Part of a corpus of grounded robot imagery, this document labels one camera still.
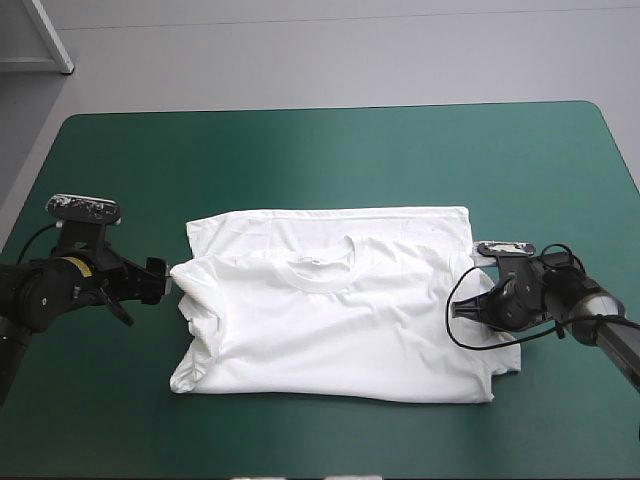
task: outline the gray floor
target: gray floor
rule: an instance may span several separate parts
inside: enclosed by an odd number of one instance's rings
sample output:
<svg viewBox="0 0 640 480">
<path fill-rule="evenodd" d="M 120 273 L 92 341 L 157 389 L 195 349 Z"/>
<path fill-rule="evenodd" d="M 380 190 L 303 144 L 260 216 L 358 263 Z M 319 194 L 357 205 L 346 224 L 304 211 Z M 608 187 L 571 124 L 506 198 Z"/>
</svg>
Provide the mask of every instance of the gray floor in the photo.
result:
<svg viewBox="0 0 640 480">
<path fill-rule="evenodd" d="M 640 180 L 640 1 L 45 6 L 77 68 L 0 76 L 0 246 L 75 113 L 583 99 Z"/>
</svg>

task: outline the black cable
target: black cable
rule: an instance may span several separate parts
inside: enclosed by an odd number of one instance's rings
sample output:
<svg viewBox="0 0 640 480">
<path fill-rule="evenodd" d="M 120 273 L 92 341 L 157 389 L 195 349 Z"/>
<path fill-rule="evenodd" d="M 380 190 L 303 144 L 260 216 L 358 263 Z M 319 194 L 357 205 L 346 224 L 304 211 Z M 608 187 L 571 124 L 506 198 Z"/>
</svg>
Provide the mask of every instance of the black cable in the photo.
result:
<svg viewBox="0 0 640 480">
<path fill-rule="evenodd" d="M 494 343 L 493 345 L 485 345 L 485 346 L 474 346 L 474 345 L 464 344 L 464 343 L 460 342 L 457 338 L 455 338 L 453 336 L 453 333 L 451 332 L 451 325 L 449 324 L 449 310 L 450 310 L 450 307 L 451 307 L 451 299 L 453 298 L 453 295 L 458 290 L 458 287 L 460 287 L 460 284 L 465 279 L 465 277 L 467 275 L 469 275 L 469 273 L 471 273 L 472 271 L 476 270 L 477 268 L 478 267 L 471 267 L 469 270 L 467 270 L 466 272 L 464 272 L 462 274 L 462 276 L 460 277 L 458 282 L 453 287 L 453 290 L 451 290 L 451 293 L 449 294 L 449 298 L 447 298 L 447 306 L 446 306 L 446 310 L 444 312 L 445 326 L 447 328 L 447 334 L 449 335 L 449 338 L 451 339 L 451 341 L 453 343 L 455 343 L 457 346 L 461 347 L 461 348 L 465 348 L 467 350 L 474 350 L 474 351 L 483 351 L 483 350 L 494 350 L 496 348 L 510 347 L 512 345 L 519 345 L 521 343 L 525 343 L 525 342 L 528 342 L 528 341 L 531 341 L 531 340 L 535 340 L 536 338 L 544 337 L 545 335 L 549 335 L 550 333 L 554 333 L 554 332 L 557 331 L 557 326 L 560 326 L 562 328 L 562 327 L 565 327 L 565 326 L 569 325 L 570 323 L 584 322 L 584 321 L 594 321 L 595 320 L 596 322 L 598 322 L 598 325 L 596 326 L 596 331 L 600 327 L 600 325 L 603 324 L 603 323 L 615 323 L 617 325 L 624 325 L 624 326 L 627 326 L 627 327 L 640 329 L 640 325 L 638 325 L 637 323 L 630 322 L 629 320 L 627 320 L 626 318 L 624 318 L 624 317 L 622 317 L 620 315 L 591 315 L 591 316 L 586 316 L 586 317 L 571 318 L 571 319 L 565 320 L 563 322 L 556 322 L 556 326 L 551 327 L 551 328 L 549 328 L 547 330 L 543 330 L 542 332 L 535 333 L 533 335 L 529 335 L 528 337 L 523 337 L 523 338 L 519 338 L 519 339 L 516 339 L 516 340 L 511 340 L 511 341 L 508 341 L 508 342 Z"/>
<path fill-rule="evenodd" d="M 27 253 L 27 250 L 29 249 L 29 247 L 31 246 L 31 244 L 33 243 L 33 241 L 38 238 L 38 235 L 40 235 L 43 232 L 46 232 L 47 230 L 49 230 L 50 228 L 55 227 L 56 224 L 55 223 L 51 223 L 49 225 L 46 225 L 44 227 L 42 227 L 40 230 L 38 230 L 36 233 L 34 233 L 33 235 L 31 235 L 31 238 L 29 240 L 27 240 L 27 242 L 24 244 L 24 247 L 22 247 L 22 250 L 20 251 L 20 255 L 18 255 L 18 261 L 16 262 L 16 265 L 18 265 L 22 259 L 24 258 L 24 254 Z"/>
<path fill-rule="evenodd" d="M 544 261 L 544 257 L 547 255 L 547 251 L 553 247 L 561 248 L 567 253 L 567 255 L 569 255 L 570 265 L 549 265 L 547 262 Z M 542 263 L 545 267 L 555 269 L 555 270 L 566 270 L 566 269 L 575 270 L 575 267 L 571 265 L 575 261 L 580 267 L 580 271 L 585 275 L 587 273 L 586 270 L 584 269 L 584 265 L 582 264 L 582 261 L 578 257 L 576 257 L 573 254 L 573 250 L 571 250 L 571 248 L 569 248 L 564 243 L 552 243 L 551 245 L 547 245 L 542 249 L 542 252 L 540 252 L 540 255 L 538 256 L 538 258 L 540 259 L 540 263 Z"/>
</svg>

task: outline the green table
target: green table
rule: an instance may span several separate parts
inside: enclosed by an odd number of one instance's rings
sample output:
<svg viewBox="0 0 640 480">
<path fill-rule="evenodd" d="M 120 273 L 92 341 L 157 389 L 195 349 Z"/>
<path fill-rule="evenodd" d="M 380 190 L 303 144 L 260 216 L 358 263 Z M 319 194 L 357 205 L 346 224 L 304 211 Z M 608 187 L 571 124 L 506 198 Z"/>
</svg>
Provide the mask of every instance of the green table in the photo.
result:
<svg viewBox="0 0 640 480">
<path fill-rule="evenodd" d="M 116 250 L 173 264 L 186 221 L 229 210 L 465 205 L 476 239 L 572 245 L 640 317 L 638 191 L 586 102 L 74 116 L 2 261 L 56 192 L 117 200 Z M 94 308 L 34 339 L 0 411 L 0 475 L 640 476 L 637 393 L 571 338 L 526 344 L 491 404 L 175 395 L 190 341 L 175 290 L 129 303 L 131 329 Z"/>
</svg>

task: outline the folded t-shirt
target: folded t-shirt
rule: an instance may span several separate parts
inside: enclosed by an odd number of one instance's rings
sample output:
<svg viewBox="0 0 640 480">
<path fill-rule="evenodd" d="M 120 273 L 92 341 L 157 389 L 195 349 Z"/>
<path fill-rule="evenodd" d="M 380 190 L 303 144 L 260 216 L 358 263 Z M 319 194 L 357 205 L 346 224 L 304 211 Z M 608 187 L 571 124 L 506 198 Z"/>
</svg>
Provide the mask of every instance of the folded t-shirt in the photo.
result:
<svg viewBox="0 0 640 480">
<path fill-rule="evenodd" d="M 195 338 L 172 390 L 491 400 L 491 375 L 519 370 L 519 347 L 463 350 L 444 327 L 446 298 L 472 265 L 466 209 L 364 210 L 233 212 L 192 222 L 197 258 L 171 273 L 187 294 L 180 309 Z M 220 242 L 240 224 L 255 235 L 236 231 L 240 245 Z M 326 237 L 339 231 L 331 245 Z M 372 231 L 386 235 L 354 233 Z M 490 287 L 474 272 L 456 298 Z M 452 325 L 470 344 L 512 338 L 466 319 Z"/>
</svg>

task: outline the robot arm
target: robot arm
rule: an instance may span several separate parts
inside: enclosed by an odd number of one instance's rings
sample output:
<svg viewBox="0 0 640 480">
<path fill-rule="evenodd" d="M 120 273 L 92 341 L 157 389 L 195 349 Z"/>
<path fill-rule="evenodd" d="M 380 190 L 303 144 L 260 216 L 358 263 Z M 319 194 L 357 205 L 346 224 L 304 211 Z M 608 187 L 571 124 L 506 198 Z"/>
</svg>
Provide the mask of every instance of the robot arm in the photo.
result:
<svg viewBox="0 0 640 480">
<path fill-rule="evenodd" d="M 58 218 L 60 235 L 51 255 L 18 265 L 0 265 L 0 405 L 4 402 L 34 333 L 72 310 L 105 305 L 127 325 L 133 318 L 122 300 L 154 305 L 169 293 L 164 260 L 141 267 L 121 257 L 105 239 L 120 222 L 111 200 L 54 195 L 47 211 Z"/>
<path fill-rule="evenodd" d="M 551 247 L 562 251 L 547 253 Z M 452 316 L 507 332 L 553 320 L 551 331 L 562 338 L 566 329 L 578 342 L 600 347 L 640 391 L 640 325 L 626 320 L 624 305 L 587 276 L 571 249 L 554 244 L 534 252 L 526 243 L 477 243 L 476 265 L 497 265 L 499 281 L 487 293 L 453 302 Z"/>
</svg>

